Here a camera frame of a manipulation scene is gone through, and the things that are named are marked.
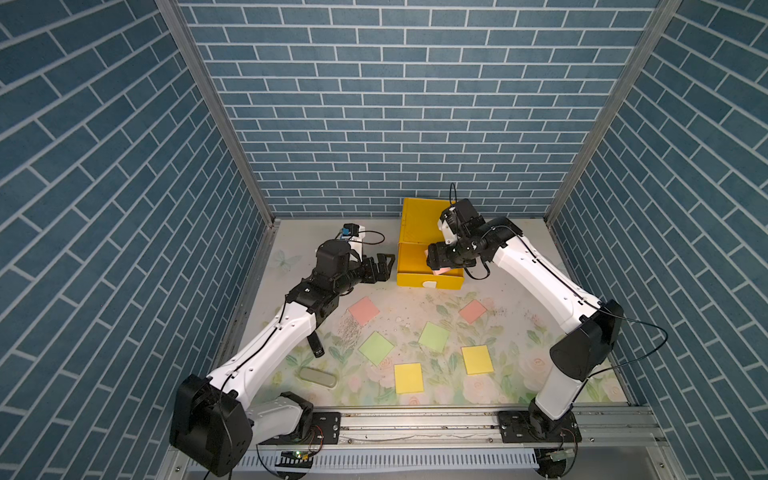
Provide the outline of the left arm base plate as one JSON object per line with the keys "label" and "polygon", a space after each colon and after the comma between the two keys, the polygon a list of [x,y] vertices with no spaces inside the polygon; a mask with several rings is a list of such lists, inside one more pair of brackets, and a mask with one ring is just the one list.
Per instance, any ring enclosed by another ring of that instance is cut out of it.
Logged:
{"label": "left arm base plate", "polygon": [[261,442],[261,445],[293,446],[309,445],[318,446],[336,445],[339,440],[342,415],[338,411],[314,411],[310,416],[299,420],[296,429],[285,435],[278,435]]}

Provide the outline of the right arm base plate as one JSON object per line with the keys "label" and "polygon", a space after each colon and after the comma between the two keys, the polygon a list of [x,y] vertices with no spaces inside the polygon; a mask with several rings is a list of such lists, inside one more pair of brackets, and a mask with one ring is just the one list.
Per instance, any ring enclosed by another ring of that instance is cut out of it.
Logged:
{"label": "right arm base plate", "polygon": [[579,443],[582,436],[575,415],[568,411],[558,420],[534,410],[502,410],[497,415],[503,443]]}

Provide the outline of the yellow drawer cabinet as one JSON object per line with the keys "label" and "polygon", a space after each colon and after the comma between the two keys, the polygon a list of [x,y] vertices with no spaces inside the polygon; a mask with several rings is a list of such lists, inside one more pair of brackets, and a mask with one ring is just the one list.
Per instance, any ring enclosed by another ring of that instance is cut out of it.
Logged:
{"label": "yellow drawer cabinet", "polygon": [[399,242],[428,245],[444,241],[439,222],[441,214],[450,206],[448,200],[406,198],[401,214]]}

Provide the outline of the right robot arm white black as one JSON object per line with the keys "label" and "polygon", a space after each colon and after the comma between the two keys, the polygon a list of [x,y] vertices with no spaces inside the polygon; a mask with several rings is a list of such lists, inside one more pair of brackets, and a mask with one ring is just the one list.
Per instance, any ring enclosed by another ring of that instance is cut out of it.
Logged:
{"label": "right robot arm white black", "polygon": [[427,247],[430,270],[467,271],[477,263],[491,262],[533,294],[564,332],[549,350],[553,367],[528,408],[529,435],[538,441],[552,438],[568,427],[574,401],[612,352],[622,307],[613,300],[601,302],[563,275],[505,217],[465,218],[451,207],[441,214],[438,228],[444,240]]}

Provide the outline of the yellow drawer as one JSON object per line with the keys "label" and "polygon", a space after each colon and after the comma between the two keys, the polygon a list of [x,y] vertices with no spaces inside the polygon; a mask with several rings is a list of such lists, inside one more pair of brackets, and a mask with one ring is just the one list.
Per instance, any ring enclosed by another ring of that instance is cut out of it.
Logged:
{"label": "yellow drawer", "polygon": [[460,290],[464,285],[461,269],[435,274],[427,265],[427,245],[400,243],[397,255],[396,284],[400,287]]}

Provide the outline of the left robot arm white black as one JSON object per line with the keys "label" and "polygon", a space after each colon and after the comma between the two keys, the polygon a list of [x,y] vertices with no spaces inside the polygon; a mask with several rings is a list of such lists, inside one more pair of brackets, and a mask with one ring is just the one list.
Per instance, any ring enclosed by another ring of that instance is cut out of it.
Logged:
{"label": "left robot arm white black", "polygon": [[254,406],[255,395],[302,341],[315,356],[324,350],[317,328],[360,283],[389,280],[395,255],[362,252],[355,237],[330,239],[316,251],[316,265],[285,296],[276,316],[245,347],[206,376],[178,387],[170,443],[218,477],[230,474],[252,443],[277,437],[290,442],[311,435],[313,404],[292,393]]}

